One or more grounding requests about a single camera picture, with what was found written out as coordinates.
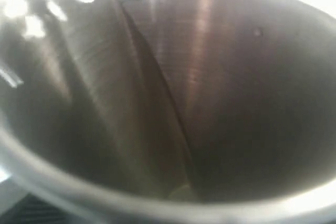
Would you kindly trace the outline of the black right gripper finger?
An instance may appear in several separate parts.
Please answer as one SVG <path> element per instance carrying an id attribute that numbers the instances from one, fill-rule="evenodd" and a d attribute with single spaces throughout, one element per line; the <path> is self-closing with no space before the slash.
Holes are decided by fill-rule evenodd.
<path id="1" fill-rule="evenodd" d="M 35 197 L 11 179 L 1 182 L 1 223 L 78 223 L 79 218 Z"/>

